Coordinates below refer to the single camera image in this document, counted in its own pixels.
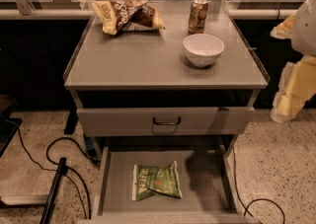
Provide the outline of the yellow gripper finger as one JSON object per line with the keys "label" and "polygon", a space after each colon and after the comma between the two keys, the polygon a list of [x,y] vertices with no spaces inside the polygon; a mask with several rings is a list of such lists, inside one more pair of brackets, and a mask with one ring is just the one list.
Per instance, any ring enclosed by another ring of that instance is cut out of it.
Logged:
{"label": "yellow gripper finger", "polygon": [[276,122],[294,119],[315,95],[316,57],[304,55],[297,63],[287,62],[281,72],[271,119]]}
{"label": "yellow gripper finger", "polygon": [[278,39],[291,39],[292,27],[295,15],[287,17],[282,23],[278,24],[271,30],[271,36]]}

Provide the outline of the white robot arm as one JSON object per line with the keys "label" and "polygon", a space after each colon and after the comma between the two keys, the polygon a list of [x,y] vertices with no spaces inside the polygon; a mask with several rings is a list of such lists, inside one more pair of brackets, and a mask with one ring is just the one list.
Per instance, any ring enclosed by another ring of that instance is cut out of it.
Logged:
{"label": "white robot arm", "polygon": [[295,14],[273,28],[271,36],[289,38],[291,47],[303,55],[297,63],[285,64],[273,101],[271,119],[286,122],[316,95],[316,0],[305,0]]}

